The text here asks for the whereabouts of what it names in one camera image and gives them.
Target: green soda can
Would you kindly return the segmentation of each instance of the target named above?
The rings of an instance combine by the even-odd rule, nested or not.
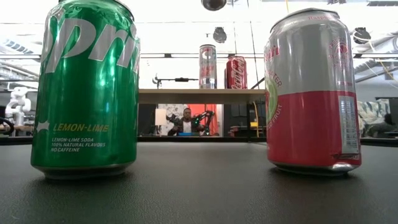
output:
[[[115,0],[66,0],[45,23],[30,163],[49,179],[117,175],[136,160],[140,40]]]

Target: coca-cola can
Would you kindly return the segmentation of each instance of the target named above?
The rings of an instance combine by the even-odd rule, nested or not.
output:
[[[248,72],[246,61],[242,56],[228,58],[225,71],[225,88],[246,90],[248,88]]]
[[[226,76],[226,68],[224,68],[224,88],[227,88],[227,76]]]
[[[199,48],[199,88],[217,89],[217,53],[211,44]]]
[[[267,146],[280,169],[335,175],[361,165],[350,40],[339,15],[322,9],[272,28],[264,49]]]

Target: desk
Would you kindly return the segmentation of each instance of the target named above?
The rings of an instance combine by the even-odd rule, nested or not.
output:
[[[47,182],[0,147],[1,223],[398,223],[398,148],[363,146],[348,177],[293,175],[248,143],[139,143],[125,175]]]
[[[139,103],[238,104],[265,98],[265,90],[140,89]]]

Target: ceiling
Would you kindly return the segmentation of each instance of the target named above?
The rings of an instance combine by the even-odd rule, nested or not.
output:
[[[10,47],[11,42],[25,52],[41,54],[44,21],[57,0],[4,0],[0,13],[0,54],[23,54]],[[221,54],[261,54],[269,30],[287,15],[285,1],[238,0],[222,10],[211,12],[199,0],[123,0],[136,19],[137,33],[145,54],[195,54],[202,44],[215,44]],[[289,12],[307,7],[337,11],[350,30],[366,27],[374,45],[398,34],[398,7],[367,7],[367,1],[328,5],[327,1],[289,1]],[[223,27],[227,41],[216,43],[212,38],[215,27]],[[369,44],[353,42],[353,52],[371,52]],[[378,53],[389,48],[378,48]],[[11,60],[34,73],[39,72],[38,60]],[[364,61],[355,60],[355,67]]]

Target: shelf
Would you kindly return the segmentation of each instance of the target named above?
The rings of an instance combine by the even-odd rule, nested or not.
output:
[[[265,90],[140,89],[139,103],[240,104],[264,99]]]

